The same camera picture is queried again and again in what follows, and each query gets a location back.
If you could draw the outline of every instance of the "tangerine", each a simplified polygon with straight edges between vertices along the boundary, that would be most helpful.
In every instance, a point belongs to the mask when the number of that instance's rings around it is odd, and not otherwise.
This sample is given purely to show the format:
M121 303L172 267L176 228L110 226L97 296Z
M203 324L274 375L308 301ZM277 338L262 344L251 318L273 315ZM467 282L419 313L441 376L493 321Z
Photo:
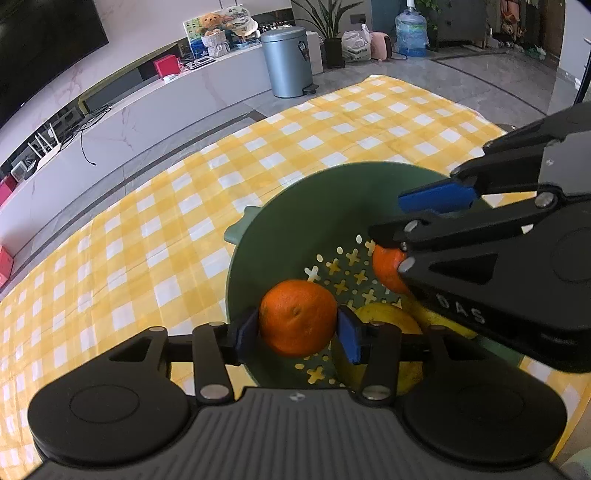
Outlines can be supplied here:
M399 248L384 248L376 245L372 256L372 268L384 287L396 293L410 295L410 290L398 275L398 266L404 259L406 259L406 253Z
M270 289L259 308L259 331L282 356L320 352L335 334L337 304L324 287L306 280L285 280Z

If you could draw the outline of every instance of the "water bottle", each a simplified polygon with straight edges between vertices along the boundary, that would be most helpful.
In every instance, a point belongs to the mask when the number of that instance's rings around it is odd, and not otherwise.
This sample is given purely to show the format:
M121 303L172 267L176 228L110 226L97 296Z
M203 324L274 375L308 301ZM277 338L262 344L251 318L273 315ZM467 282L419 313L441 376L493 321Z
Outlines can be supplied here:
M414 0L407 0L407 8L396 17L396 39L398 53L409 57L424 57L427 38L427 20L414 6Z

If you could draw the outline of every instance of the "teddy bear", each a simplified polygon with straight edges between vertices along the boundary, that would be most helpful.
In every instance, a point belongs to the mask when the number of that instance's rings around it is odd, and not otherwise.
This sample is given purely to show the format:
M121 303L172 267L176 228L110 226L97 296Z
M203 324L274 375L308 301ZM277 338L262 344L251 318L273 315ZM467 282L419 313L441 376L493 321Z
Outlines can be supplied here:
M231 17L224 17L220 14L209 13L202 15L199 18L199 24L203 29L205 29L205 33L203 36L208 37L209 35L213 35L220 30L222 26L228 26L226 23L231 20Z

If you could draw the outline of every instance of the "blue gripper pad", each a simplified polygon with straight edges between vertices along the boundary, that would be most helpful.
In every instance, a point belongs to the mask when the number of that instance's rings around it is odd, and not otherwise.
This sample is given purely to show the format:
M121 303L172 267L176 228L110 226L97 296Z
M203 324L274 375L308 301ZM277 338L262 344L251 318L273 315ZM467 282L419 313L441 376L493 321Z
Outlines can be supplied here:
M338 309L336 334L339 337L339 341L343 346L349 362L354 365L361 363L358 323L361 323L361 321L348 307L340 307Z
M248 318L238 328L236 335L236 357L243 361L255 346L258 336L258 309L254 309Z
M478 197L473 187L445 179L402 193L398 197L398 206L404 213L422 210L449 213L470 208Z

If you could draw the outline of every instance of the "plastic bag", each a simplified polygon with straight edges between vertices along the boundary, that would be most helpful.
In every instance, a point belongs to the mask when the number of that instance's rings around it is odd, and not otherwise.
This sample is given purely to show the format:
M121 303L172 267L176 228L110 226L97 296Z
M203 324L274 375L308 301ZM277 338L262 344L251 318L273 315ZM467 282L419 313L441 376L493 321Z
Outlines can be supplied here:
M362 31L343 33L343 58L345 61L364 61L371 59L371 35L365 24Z

